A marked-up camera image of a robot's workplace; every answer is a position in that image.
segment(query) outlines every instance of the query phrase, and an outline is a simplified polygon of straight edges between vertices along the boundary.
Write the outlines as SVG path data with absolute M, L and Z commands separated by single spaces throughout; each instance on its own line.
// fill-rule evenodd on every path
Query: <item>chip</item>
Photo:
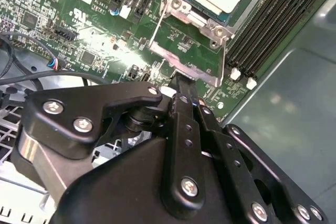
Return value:
M 85 51 L 82 56 L 82 62 L 86 65 L 92 65 L 93 61 L 95 60 L 94 58 L 95 56 L 93 54 Z
M 29 12 L 25 12 L 25 15 L 22 20 L 22 24 L 30 29 L 34 29 L 37 25 L 37 21 L 38 21 L 38 18 L 35 15 Z

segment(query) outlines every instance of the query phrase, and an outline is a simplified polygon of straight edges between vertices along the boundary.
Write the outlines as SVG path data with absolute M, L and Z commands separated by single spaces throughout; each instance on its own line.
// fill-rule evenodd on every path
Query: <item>motherboard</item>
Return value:
M 0 32 L 30 35 L 59 69 L 111 83 L 160 87 L 180 72 L 222 121 L 324 1 L 0 0 Z M 50 59 L 25 37 L 11 40 Z

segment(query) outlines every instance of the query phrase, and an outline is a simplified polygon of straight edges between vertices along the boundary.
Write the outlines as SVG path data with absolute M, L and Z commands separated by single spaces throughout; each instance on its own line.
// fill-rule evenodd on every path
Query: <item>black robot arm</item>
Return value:
M 51 223 L 328 223 L 242 129 L 219 127 L 193 81 L 176 74 L 170 86 L 161 93 L 127 82 L 29 97 L 11 159 L 50 192 Z M 152 138 L 92 168 L 96 146 L 141 131 Z

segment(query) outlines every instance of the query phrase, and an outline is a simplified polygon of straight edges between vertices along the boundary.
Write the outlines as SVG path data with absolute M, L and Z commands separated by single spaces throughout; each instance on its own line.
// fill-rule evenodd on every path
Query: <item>white connector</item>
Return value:
M 254 89 L 256 87 L 256 85 L 257 85 L 257 82 L 255 81 L 255 79 L 253 79 L 252 77 L 248 78 L 246 87 L 249 90 Z
M 240 71 L 238 70 L 238 68 L 233 68 L 232 70 L 231 70 L 231 74 L 230 74 L 230 78 L 232 79 L 232 80 L 238 80 L 238 78 L 240 77 L 240 75 L 241 75 L 242 73 L 240 73 Z

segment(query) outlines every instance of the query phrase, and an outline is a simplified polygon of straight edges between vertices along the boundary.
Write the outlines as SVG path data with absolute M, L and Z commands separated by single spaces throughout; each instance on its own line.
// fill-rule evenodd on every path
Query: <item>screw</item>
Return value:
M 267 213 L 264 208 L 259 203 L 252 204 L 252 210 L 254 214 L 258 217 L 259 220 L 266 222 L 267 221 Z
M 57 115 L 62 113 L 64 108 L 59 102 L 49 101 L 43 104 L 43 109 L 49 114 Z
M 148 88 L 148 91 L 151 93 L 151 94 L 158 94 L 157 90 L 153 87 L 150 87 Z
M 223 108 L 224 108 L 224 103 L 223 103 L 223 102 L 219 102 L 219 103 L 217 103 L 217 108 L 218 108 L 219 110 L 223 109 Z
M 222 27 L 217 27 L 217 28 L 215 29 L 215 35 L 216 35 L 217 37 L 222 37 L 223 34 L 224 34 L 224 30 L 223 30 Z
M 236 127 L 232 127 L 231 128 L 232 129 L 232 131 L 236 134 L 236 135 L 240 135 L 240 131 L 239 131 L 239 129 L 237 129 Z
M 188 98 L 185 96 L 181 96 L 180 97 L 181 101 L 183 101 L 184 103 L 188 103 Z
M 298 205 L 298 210 L 302 217 L 304 217 L 306 220 L 310 220 L 310 216 L 306 208 L 304 208 L 301 205 Z
M 182 1 L 181 0 L 173 0 L 172 1 L 172 7 L 177 10 L 181 7 Z
M 85 118 L 77 118 L 73 123 L 76 131 L 88 133 L 92 130 L 92 123 Z
M 207 107 L 203 107 L 205 114 L 211 114 L 211 111 Z
M 182 190 L 190 197 L 195 197 L 198 193 L 196 183 L 189 178 L 184 178 L 181 181 Z
M 315 207 L 311 207 L 310 210 L 315 215 L 316 218 L 318 218 L 321 221 L 323 220 L 320 212 Z

